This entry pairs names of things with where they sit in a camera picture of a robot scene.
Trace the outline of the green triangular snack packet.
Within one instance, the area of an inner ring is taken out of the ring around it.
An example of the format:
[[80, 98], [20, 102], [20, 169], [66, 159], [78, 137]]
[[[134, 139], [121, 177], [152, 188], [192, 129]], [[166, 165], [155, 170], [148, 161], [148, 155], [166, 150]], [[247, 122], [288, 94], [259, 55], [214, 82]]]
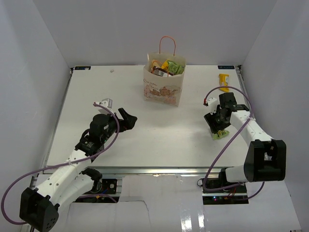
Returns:
[[217, 133], [212, 135], [213, 140], [220, 140], [222, 138], [225, 138], [229, 135], [229, 131], [227, 130], [220, 130]]

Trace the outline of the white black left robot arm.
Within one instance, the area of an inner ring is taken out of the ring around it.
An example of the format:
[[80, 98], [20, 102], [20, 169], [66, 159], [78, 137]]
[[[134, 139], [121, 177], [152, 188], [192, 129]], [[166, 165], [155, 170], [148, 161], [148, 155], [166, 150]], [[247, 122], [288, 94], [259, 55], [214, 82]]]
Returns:
[[118, 111], [121, 118], [109, 109], [95, 115], [67, 161], [35, 189], [23, 191], [19, 210], [22, 220], [40, 232], [48, 232], [66, 206], [86, 192], [101, 190], [102, 175], [90, 164], [107, 150], [104, 145], [110, 137], [133, 129], [138, 120], [123, 108]]

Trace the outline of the yellow snack packet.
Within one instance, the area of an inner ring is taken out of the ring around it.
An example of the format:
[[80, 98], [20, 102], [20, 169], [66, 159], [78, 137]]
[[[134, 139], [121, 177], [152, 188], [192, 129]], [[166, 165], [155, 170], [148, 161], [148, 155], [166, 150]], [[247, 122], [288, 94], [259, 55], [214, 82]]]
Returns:
[[224, 73], [219, 74], [219, 86], [220, 86], [219, 89], [222, 92], [229, 92], [228, 80], [229, 80], [228, 74], [224, 74]]

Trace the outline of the brown chocolate bar wrapper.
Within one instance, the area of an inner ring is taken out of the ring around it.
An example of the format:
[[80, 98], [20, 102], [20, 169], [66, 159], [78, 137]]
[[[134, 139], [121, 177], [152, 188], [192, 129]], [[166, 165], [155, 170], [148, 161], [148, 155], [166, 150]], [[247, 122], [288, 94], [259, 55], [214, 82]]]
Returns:
[[161, 68], [155, 68], [155, 69], [153, 69], [152, 73], [153, 73], [154, 75], [161, 76], [161, 77], [168, 77], [168, 76], [169, 76], [168, 71], [163, 70], [163, 69], [161, 69]]

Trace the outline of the large brown paper snack bag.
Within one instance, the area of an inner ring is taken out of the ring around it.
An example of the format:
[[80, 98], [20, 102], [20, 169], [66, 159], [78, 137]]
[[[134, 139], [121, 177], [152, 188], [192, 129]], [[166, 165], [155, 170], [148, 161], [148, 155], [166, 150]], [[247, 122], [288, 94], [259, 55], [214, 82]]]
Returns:
[[156, 68], [160, 68], [161, 65], [159, 64], [159, 62], [157, 60], [152, 60], [152, 64], [151, 64], [151, 73], [153, 73], [153, 71], [156, 69]]

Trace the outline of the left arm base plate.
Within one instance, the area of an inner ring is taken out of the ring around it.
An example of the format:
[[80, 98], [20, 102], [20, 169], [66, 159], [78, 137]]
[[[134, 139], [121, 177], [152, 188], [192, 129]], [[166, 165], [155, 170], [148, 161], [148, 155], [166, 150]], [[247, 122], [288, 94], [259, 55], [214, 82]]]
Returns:
[[109, 195], [115, 194], [117, 192], [117, 179], [102, 179], [98, 192]]

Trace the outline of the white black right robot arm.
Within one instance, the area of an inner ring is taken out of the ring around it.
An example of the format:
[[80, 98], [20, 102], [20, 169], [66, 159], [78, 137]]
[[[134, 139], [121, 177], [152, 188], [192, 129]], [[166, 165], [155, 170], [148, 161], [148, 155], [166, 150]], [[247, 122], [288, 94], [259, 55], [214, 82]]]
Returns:
[[252, 118], [249, 108], [238, 104], [232, 92], [223, 93], [218, 99], [206, 99], [204, 105], [210, 109], [204, 118], [212, 133], [233, 126], [248, 146], [243, 165], [221, 170], [218, 188], [222, 192], [230, 192], [236, 183], [285, 179], [286, 143], [264, 132]]

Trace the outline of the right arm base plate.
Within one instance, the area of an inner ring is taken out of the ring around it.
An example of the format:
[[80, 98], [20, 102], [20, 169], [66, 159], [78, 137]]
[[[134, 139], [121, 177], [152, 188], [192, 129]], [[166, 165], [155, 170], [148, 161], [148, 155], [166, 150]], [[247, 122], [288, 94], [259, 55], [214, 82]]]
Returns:
[[206, 181], [204, 181], [204, 178], [201, 178], [199, 182], [203, 193], [229, 192], [230, 190], [234, 191], [237, 188], [245, 186], [245, 183], [229, 183], [221, 181], [218, 178], [207, 179]]

